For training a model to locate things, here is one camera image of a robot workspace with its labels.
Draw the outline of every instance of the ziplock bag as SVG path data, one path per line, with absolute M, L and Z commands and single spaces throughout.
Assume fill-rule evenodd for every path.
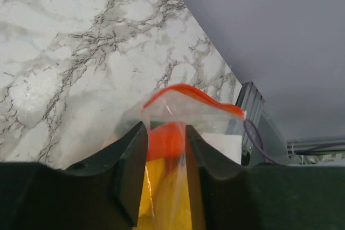
M 159 89 L 122 114 L 111 141 L 139 121 L 145 124 L 149 137 L 136 230 L 192 229 L 185 126 L 194 126 L 200 134 L 241 135 L 243 119 L 239 107 L 219 103 L 186 84 Z

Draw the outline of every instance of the plastic wrap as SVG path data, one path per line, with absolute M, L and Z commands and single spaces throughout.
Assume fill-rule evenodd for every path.
M 138 121 L 144 122 L 149 136 L 136 230 L 192 229 L 185 126 L 192 125 L 199 133 L 241 135 L 243 119 L 239 107 L 219 103 L 185 84 L 159 89 L 123 113 L 112 140 L 122 137 Z

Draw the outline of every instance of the white object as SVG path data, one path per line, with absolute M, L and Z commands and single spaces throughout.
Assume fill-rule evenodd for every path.
M 203 133 L 202 138 L 234 162 L 241 164 L 242 136 Z

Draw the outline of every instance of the gray background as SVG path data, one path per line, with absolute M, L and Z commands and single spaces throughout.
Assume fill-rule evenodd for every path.
M 184 0 L 287 140 L 345 135 L 345 0 Z

